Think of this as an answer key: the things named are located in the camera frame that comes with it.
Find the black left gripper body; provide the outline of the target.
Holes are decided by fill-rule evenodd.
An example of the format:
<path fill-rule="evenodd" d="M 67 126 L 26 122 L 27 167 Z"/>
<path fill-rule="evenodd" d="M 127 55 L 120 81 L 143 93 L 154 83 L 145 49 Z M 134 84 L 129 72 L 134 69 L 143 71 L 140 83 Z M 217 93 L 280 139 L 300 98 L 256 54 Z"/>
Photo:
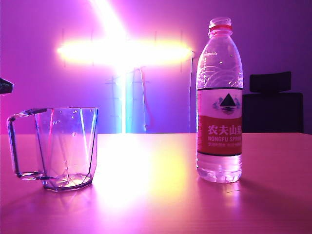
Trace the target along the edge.
<path fill-rule="evenodd" d="M 0 78 L 0 94 L 12 93 L 14 84 L 8 80 Z"/>

